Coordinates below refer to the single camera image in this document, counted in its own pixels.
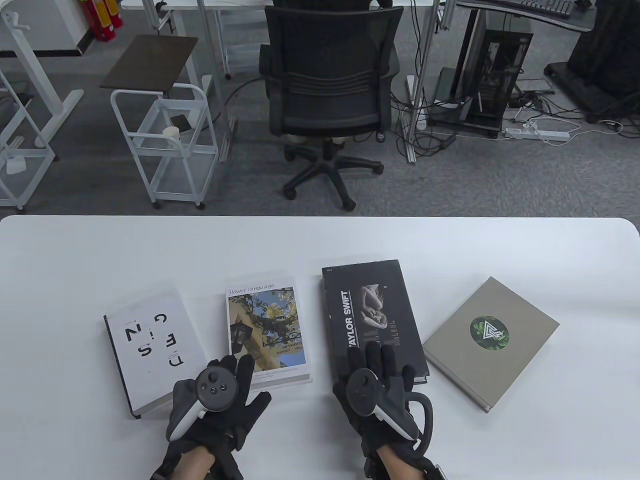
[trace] wrist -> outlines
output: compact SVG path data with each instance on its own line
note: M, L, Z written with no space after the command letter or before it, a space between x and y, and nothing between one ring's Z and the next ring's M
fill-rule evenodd
M380 447L377 451L380 460L385 465L391 480L424 480L424 471L418 470L404 462L389 445Z
M171 480L202 480L216 461L205 447L196 447L183 453L175 467Z

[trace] black mesh chair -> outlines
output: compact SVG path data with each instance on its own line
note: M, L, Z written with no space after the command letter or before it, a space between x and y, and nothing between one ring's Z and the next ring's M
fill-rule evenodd
M260 48L260 74L269 97L269 128L323 139L320 151L287 145L286 160L296 156L312 164L287 183L286 198L296 187L325 173L344 208L356 204L340 177L345 168L368 168L382 174L380 162L337 155L331 137L384 131L391 126L391 80L398 74L394 37L403 9L366 12L313 12L265 7L271 45Z

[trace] white book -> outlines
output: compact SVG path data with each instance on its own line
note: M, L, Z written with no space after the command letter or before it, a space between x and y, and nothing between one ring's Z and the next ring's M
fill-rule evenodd
M207 359L175 289L105 315L131 414L140 415L172 400L175 382L196 376Z
M251 388L311 381L292 278L227 289L229 351L255 360Z

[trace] white cup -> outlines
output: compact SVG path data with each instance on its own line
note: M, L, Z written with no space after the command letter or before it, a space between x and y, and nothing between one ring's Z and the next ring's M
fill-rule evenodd
M175 141L180 143L180 129L178 127L167 127L162 130L162 135L173 138ZM175 145L169 142L170 148L175 148Z

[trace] keyboard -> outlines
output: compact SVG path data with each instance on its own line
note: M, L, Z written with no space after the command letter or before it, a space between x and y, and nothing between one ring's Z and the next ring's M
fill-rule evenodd
M571 16L575 3L573 0L484 0L494 5L520 8L529 12L544 13L567 19Z

